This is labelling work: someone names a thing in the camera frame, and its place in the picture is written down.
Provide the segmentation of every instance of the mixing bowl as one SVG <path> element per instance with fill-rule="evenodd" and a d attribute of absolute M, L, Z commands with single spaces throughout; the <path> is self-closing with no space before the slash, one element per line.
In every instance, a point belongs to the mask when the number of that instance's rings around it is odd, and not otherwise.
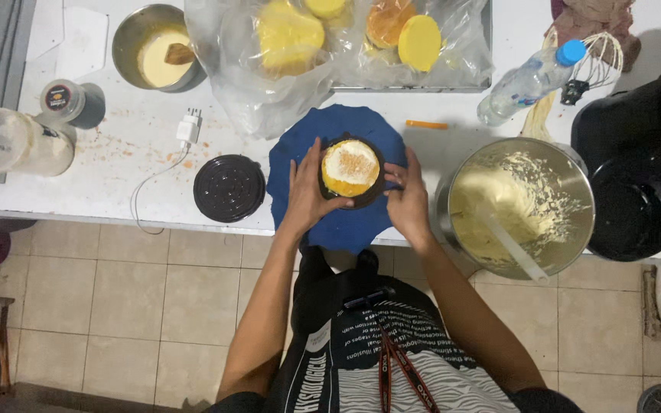
<path fill-rule="evenodd" d="M 555 275 L 572 264 L 581 255 L 591 239 L 593 222 L 595 221 L 593 193 L 588 179 L 578 167 L 577 161 L 558 147 L 541 140 L 520 137 L 503 139 L 484 146 L 473 153 L 458 171 L 442 184 L 436 215 L 448 242 L 456 249 L 465 251 L 483 268 L 506 278 L 530 279 L 513 260 L 506 265 L 494 265 L 490 261 L 477 258 L 455 232 L 454 220 L 456 218 L 451 216 L 450 200 L 456 196 L 454 184 L 464 168 L 471 165 L 506 163 L 506 158 L 517 152 L 526 154 L 533 161 L 541 159 L 544 162 L 544 169 L 552 170 L 552 172 L 545 171 L 541 174 L 545 185 L 551 187 L 555 192 L 564 192 L 568 199 L 578 205 L 577 208 L 564 214 L 564 218 L 568 221 L 566 242 L 544 243 L 544 246 L 539 246 L 542 248 L 541 252 L 533 257 L 547 275 Z M 525 168 L 524 174 L 533 174 L 533 171 L 526 171 Z M 527 244 L 522 244 L 522 247 L 527 250 Z"/>
<path fill-rule="evenodd" d="M 121 22 L 112 44 L 114 65 L 124 80 L 142 89 L 157 89 L 162 92 L 184 91 L 205 77 L 196 60 L 187 72 L 171 85 L 156 88 L 144 77 L 140 68 L 140 52 L 155 36 L 166 30 L 187 35 L 183 11 L 170 5 L 148 5 L 133 12 Z"/>

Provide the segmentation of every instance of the charging cable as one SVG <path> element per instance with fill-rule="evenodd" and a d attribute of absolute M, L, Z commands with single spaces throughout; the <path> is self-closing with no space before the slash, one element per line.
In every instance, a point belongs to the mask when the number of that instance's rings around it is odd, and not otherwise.
<path fill-rule="evenodd" d="M 156 174 L 152 174 L 149 178 L 140 182 L 140 184 L 134 188 L 134 191 L 132 191 L 132 197 L 129 198 L 129 211 L 132 213 L 132 219 L 137 223 L 137 226 L 147 234 L 160 235 L 162 231 L 164 231 L 164 228 L 159 232 L 150 232 L 142 228 L 142 225 L 140 224 L 140 213 L 137 209 L 137 199 L 139 198 L 140 191 L 150 179 L 153 179 L 172 170 L 174 167 L 181 164 L 183 160 L 185 160 L 185 158 L 188 156 L 188 153 L 190 152 L 190 146 L 197 143 L 198 132 L 200 132 L 201 113 L 203 113 L 202 110 L 188 108 L 188 113 L 183 116 L 183 120 L 181 120 L 178 124 L 178 132 L 175 135 L 175 138 L 180 141 L 180 154 L 178 155 L 177 160 L 167 169 L 164 169 L 163 171 L 160 171 Z"/>

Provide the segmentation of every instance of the wooden spatula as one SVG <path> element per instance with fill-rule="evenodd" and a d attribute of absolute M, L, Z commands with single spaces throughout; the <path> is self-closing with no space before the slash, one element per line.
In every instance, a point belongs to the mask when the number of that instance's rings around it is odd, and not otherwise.
<path fill-rule="evenodd" d="M 169 65 L 184 65 L 195 60 L 195 53 L 182 43 L 173 43 L 168 47 L 164 62 Z"/>

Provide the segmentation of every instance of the hand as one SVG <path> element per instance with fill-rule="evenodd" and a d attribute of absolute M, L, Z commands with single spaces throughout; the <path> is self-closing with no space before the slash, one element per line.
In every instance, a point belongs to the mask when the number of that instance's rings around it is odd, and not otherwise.
<path fill-rule="evenodd" d="M 289 166 L 289 202 L 280 229 L 300 239 L 320 218 L 341 207 L 353 207 L 353 199 L 334 198 L 327 201 L 320 193 L 318 168 L 320 166 L 320 138 L 308 149 L 300 166 L 295 160 Z"/>
<path fill-rule="evenodd" d="M 427 190 L 422 181 L 422 169 L 417 155 L 409 146 L 405 150 L 409 169 L 396 164 L 384 164 L 384 179 L 402 187 L 401 190 L 388 190 L 384 195 L 389 197 L 386 210 L 391 223 L 410 242 L 412 248 L 418 250 L 423 245 L 435 239 L 430 230 L 430 219 L 427 212 Z"/>

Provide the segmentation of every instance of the blue bottle cap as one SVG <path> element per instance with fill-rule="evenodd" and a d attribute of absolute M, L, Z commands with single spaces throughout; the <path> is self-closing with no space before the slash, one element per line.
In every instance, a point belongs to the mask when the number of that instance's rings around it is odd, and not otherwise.
<path fill-rule="evenodd" d="M 563 66 L 573 66 L 585 56 L 587 50 L 582 41 L 568 41 L 555 53 L 557 62 Z"/>

